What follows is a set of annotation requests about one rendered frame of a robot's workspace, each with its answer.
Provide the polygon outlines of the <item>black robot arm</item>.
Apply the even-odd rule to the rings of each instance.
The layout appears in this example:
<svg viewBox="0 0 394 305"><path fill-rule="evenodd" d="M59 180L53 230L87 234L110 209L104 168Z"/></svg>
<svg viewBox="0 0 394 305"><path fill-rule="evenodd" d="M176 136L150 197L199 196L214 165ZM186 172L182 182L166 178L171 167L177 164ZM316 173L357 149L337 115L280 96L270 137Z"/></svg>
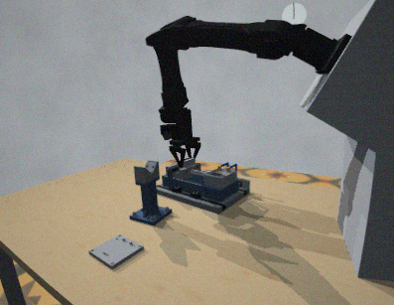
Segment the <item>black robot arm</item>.
<svg viewBox="0 0 394 305"><path fill-rule="evenodd" d="M219 23L185 16L167 24L165 29L162 27L160 30L163 31L148 36L146 44L156 52L162 77L164 103L159 109L160 118L164 123L176 123L160 125L164 139L179 140L176 125L183 127L192 123L191 110L184 107L189 100L181 77L178 50L197 47L232 49L267 60L279 60L293 52L292 56L315 67L317 74L329 74L352 36L345 34L339 40L332 40L310 28L305 30L306 27L283 20Z"/></svg>

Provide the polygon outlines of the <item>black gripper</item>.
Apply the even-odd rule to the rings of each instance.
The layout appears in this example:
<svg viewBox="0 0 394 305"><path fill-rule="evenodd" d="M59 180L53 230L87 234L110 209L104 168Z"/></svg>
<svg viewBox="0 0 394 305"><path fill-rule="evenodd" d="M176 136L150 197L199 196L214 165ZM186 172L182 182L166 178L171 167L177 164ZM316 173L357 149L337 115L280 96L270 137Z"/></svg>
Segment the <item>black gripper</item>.
<svg viewBox="0 0 394 305"><path fill-rule="evenodd" d="M178 125L179 124L177 124L177 126ZM197 156L201 144L200 142L198 142L200 141L199 137L193 137L193 129L191 124L189 124L189 126L183 125L183 127L182 125L179 125L178 128L179 128L179 140L170 140L170 144L172 146L169 146L169 149L173 154L173 156L175 157L179 167L183 168L186 150L188 156L192 158L191 148L195 148L195 153L193 157L195 158ZM186 149L182 148L183 145L185 145ZM179 152L181 154L181 163L176 152Z"/></svg>

